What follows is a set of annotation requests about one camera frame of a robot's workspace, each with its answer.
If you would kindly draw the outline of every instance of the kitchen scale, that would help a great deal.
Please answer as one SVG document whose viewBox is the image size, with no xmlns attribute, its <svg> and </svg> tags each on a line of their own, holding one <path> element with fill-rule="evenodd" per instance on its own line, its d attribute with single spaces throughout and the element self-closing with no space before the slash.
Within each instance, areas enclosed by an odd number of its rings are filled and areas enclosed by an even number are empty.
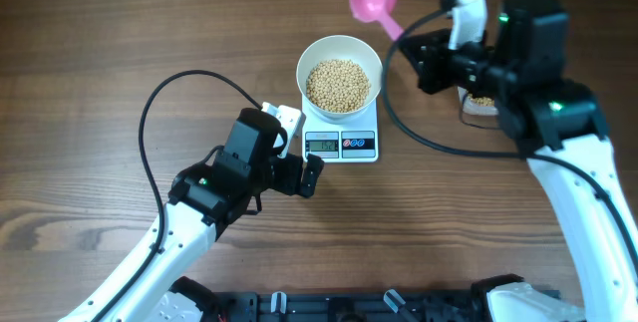
<svg viewBox="0 0 638 322">
<path fill-rule="evenodd" d="M 374 162 L 379 158 L 377 102 L 338 121 L 316 113 L 304 96 L 301 110 L 306 116 L 302 130 L 305 161 L 308 154 L 325 162 Z"/>
</svg>

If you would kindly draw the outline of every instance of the ladle handle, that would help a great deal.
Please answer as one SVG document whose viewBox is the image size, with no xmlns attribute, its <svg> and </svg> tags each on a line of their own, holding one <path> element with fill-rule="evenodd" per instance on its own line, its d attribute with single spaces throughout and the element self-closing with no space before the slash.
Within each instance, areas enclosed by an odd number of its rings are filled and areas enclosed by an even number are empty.
<svg viewBox="0 0 638 322">
<path fill-rule="evenodd" d="M 403 33 L 403 28 L 401 28 L 401 26 L 397 22 L 395 22 L 395 20 L 392 19 L 389 14 L 382 14 L 381 16 L 379 16 L 378 20 L 379 23 L 381 23 L 381 25 L 383 26 L 383 29 L 385 29 L 386 33 L 388 33 L 388 35 L 390 36 L 390 39 L 392 39 L 393 41 L 396 41 L 401 33 Z"/>
</svg>

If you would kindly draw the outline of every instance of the black metal base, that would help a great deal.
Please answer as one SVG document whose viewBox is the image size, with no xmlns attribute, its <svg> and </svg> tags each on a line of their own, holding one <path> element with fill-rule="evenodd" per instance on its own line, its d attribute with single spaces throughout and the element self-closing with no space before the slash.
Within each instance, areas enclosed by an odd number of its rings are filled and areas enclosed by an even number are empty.
<svg viewBox="0 0 638 322">
<path fill-rule="evenodd" d="M 192 288 L 203 288 L 194 281 Z M 192 289 L 185 291 L 192 295 Z M 560 292 L 541 291 L 559 299 Z M 286 313 L 271 313 L 271 295 L 256 293 L 214 293 L 218 316 L 204 315 L 202 321 L 215 322 L 404 322 L 383 300 L 383 293 L 312 294 L 287 296 Z M 422 322 L 488 321 L 477 314 L 468 290 L 433 290 L 401 294 L 406 309 Z"/>
</svg>

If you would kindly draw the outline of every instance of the white robotic arm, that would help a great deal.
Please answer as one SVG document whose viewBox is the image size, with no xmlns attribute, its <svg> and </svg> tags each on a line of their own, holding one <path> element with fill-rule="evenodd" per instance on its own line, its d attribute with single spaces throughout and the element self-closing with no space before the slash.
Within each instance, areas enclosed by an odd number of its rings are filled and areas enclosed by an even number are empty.
<svg viewBox="0 0 638 322">
<path fill-rule="evenodd" d="M 590 173 L 608 191 L 636 246 L 636 223 L 618 183 L 611 143 L 589 135 L 563 141 L 563 145 L 560 151 L 545 147 L 536 153 Z M 487 294 L 493 321 L 638 320 L 635 267 L 607 206 L 584 179 L 567 168 L 547 161 L 528 163 L 556 212 L 578 272 L 585 309 L 542 295 L 526 283 L 511 283 Z"/>
<path fill-rule="evenodd" d="M 288 139 L 277 135 L 273 146 L 279 148 L 280 153 L 277 157 L 283 160 L 288 156 L 292 137 L 301 132 L 305 117 L 297 109 L 286 106 L 274 107 L 268 103 L 263 104 L 262 111 L 275 117 L 286 132 Z M 208 184 L 208 181 L 203 179 L 199 183 Z M 206 223 L 207 217 L 204 213 L 182 201 L 167 203 L 164 206 L 164 216 L 163 239 L 159 253 L 136 283 L 100 319 L 101 321 L 200 321 L 202 311 L 196 308 L 192 301 L 168 292 L 168 289 L 187 268 L 210 249 L 219 237 L 219 226 Z M 92 321 L 147 258 L 160 231 L 159 223 L 157 218 L 142 240 L 105 282 L 60 321 Z"/>
</svg>

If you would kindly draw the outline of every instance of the white bowl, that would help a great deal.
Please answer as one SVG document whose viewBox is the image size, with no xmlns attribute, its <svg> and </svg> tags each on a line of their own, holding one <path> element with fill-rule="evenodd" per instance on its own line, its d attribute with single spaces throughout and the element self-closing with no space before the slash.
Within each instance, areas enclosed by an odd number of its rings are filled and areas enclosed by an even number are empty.
<svg viewBox="0 0 638 322">
<path fill-rule="evenodd" d="M 363 69 L 370 82 L 370 91 L 363 103 L 363 107 L 348 113 L 332 113 L 310 102 L 306 95 L 306 83 L 310 72 L 320 62 L 330 59 L 349 59 Z M 362 40 L 342 35 L 329 36 L 312 43 L 299 58 L 299 63 L 297 63 L 297 86 L 313 111 L 331 121 L 339 121 L 358 115 L 374 103 L 381 91 L 381 68 L 381 60 L 377 53 Z"/>
</svg>

